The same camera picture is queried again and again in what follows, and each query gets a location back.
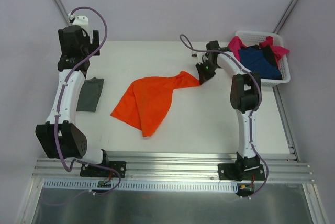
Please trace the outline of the orange t shirt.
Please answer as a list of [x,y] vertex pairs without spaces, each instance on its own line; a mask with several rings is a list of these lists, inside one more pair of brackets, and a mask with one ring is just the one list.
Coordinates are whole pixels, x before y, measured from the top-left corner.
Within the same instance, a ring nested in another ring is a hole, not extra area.
[[111,112],[111,116],[152,136],[168,114],[176,89],[200,86],[198,79],[185,71],[176,76],[144,77],[133,81]]

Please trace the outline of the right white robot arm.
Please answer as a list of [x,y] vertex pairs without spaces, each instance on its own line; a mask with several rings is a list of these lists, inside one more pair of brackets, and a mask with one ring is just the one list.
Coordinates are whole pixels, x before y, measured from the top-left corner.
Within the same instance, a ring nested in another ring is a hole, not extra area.
[[239,146],[234,163],[218,165],[219,177],[234,181],[264,181],[266,175],[255,144],[256,111],[262,100],[259,73],[244,67],[232,51],[220,47],[218,41],[206,44],[206,51],[196,68],[201,84],[213,78],[217,69],[225,70],[232,77],[230,103],[238,118]]

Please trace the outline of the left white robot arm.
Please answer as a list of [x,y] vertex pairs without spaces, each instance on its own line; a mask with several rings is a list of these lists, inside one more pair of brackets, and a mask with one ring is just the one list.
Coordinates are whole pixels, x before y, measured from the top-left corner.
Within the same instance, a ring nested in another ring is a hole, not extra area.
[[60,160],[68,172],[79,163],[82,177],[123,178],[126,163],[110,161],[105,150],[91,147],[75,123],[90,57],[100,54],[99,32],[94,30],[90,35],[83,26],[71,25],[60,29],[58,36],[58,88],[46,122],[36,126],[36,136],[47,157]]

